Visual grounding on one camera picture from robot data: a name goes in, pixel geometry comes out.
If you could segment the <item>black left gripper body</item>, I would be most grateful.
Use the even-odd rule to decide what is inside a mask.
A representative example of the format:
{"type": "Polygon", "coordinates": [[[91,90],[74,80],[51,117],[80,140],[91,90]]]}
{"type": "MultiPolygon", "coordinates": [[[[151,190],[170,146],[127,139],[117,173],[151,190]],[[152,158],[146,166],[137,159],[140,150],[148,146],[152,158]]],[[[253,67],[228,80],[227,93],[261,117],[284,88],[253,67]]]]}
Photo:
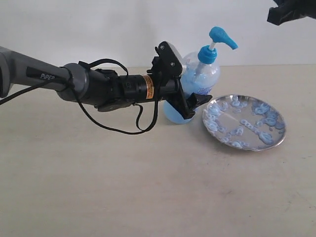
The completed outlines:
{"type": "Polygon", "coordinates": [[[145,75],[145,101],[163,101],[163,113],[167,119],[192,119],[197,107],[197,95],[184,92],[179,79],[170,79],[166,85],[155,75],[145,75]]]}

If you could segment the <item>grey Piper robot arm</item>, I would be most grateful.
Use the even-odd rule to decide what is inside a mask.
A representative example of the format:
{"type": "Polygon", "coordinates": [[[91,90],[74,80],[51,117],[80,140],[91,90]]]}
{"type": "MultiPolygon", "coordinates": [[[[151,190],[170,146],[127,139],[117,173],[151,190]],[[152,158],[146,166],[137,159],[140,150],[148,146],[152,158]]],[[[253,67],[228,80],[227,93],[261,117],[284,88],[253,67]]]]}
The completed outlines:
{"type": "Polygon", "coordinates": [[[2,47],[0,101],[6,103],[23,94],[23,91],[9,94],[14,84],[20,84],[25,86],[25,92],[37,88],[54,90],[65,101],[92,105],[100,112],[166,100],[181,117],[193,117],[195,109],[207,103],[211,95],[184,91],[180,56],[172,44],[163,41],[155,50],[152,68],[145,75],[119,76],[114,70],[99,68],[112,62],[108,58],[57,67],[2,47]]]}

